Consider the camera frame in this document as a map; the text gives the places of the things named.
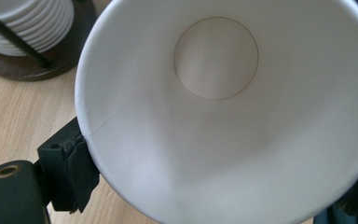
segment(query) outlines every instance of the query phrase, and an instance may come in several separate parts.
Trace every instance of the dark round base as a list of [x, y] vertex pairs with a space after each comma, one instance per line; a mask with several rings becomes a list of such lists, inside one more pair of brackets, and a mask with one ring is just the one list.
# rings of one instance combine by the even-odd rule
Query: dark round base
[[77, 65], [97, 16], [92, 0], [73, 2], [75, 17], [71, 30], [60, 44], [42, 54], [51, 62], [50, 66], [41, 68], [31, 58], [0, 54], [0, 77], [18, 81], [39, 81], [59, 76]]

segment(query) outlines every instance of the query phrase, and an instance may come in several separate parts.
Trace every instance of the wooden table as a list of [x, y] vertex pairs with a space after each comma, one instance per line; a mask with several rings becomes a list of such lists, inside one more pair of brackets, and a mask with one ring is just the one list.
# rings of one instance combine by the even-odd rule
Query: wooden table
[[[101, 13], [110, 0], [94, 0]], [[37, 161], [36, 149], [76, 116], [76, 69], [53, 79], [17, 82], [0, 77], [0, 164]], [[124, 202], [101, 178], [83, 214], [59, 213], [48, 206], [52, 223], [157, 223]]]

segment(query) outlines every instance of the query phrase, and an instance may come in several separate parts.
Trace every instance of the stack of white plates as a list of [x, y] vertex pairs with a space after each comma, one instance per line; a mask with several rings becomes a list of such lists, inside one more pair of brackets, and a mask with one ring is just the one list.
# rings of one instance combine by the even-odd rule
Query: stack of white plates
[[[72, 0], [0, 0], [0, 21], [39, 53], [59, 44], [73, 19]], [[25, 56], [1, 35], [0, 53]]]

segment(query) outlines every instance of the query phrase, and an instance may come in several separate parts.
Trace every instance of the wooden surface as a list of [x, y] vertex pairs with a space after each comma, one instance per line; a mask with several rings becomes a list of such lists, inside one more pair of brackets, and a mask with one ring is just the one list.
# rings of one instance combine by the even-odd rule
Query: wooden surface
[[[94, 2], [100, 13], [110, 1]], [[76, 115], [75, 78], [76, 69], [33, 83], [0, 77], [0, 164], [14, 160], [37, 160], [36, 149]], [[48, 210], [54, 224], [156, 223], [120, 199], [103, 179], [93, 191], [83, 214], [58, 213], [51, 206]]]

